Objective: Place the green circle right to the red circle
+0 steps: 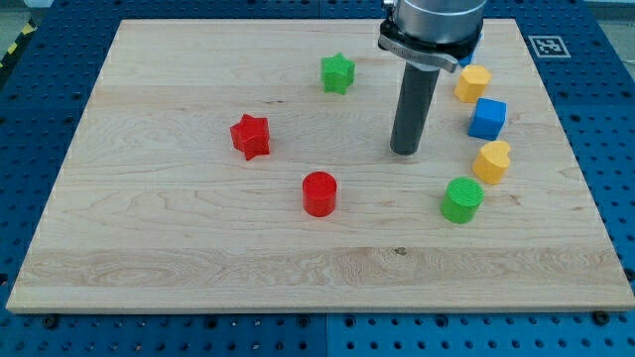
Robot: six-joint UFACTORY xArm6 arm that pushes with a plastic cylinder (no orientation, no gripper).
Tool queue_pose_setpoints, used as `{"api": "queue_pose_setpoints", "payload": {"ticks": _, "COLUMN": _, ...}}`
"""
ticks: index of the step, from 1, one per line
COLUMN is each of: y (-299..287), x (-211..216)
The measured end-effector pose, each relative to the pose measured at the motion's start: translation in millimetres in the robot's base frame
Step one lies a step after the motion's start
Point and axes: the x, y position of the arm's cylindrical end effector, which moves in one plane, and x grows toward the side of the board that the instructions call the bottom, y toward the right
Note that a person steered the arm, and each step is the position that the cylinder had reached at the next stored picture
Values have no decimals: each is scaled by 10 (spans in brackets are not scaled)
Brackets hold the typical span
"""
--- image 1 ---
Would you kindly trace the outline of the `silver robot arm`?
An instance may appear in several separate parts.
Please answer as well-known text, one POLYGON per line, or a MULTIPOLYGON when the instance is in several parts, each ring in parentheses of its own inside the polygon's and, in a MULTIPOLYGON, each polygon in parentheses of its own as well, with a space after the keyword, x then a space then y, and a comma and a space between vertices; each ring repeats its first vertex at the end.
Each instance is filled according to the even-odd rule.
POLYGON ((456 71, 478 43, 486 0, 385 1, 378 47, 420 70, 456 71))

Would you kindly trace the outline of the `blue block behind arm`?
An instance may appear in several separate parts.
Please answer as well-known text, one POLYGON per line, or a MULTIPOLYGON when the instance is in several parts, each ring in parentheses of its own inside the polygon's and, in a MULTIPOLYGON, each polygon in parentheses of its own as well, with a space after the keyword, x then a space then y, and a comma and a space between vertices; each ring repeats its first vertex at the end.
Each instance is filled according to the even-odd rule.
POLYGON ((460 46, 465 47, 468 50, 468 53, 465 56, 457 59, 458 64, 461 67, 465 67, 465 66, 467 66, 467 65, 472 63, 475 51, 476 51, 476 49, 477 49, 477 47, 478 47, 478 45, 479 45, 479 43, 480 43, 480 41, 482 39, 482 35, 483 35, 483 33, 479 33, 478 36, 476 38, 474 38, 474 39, 473 38, 467 38, 467 39, 463 39, 463 40, 458 42, 458 44, 460 46))

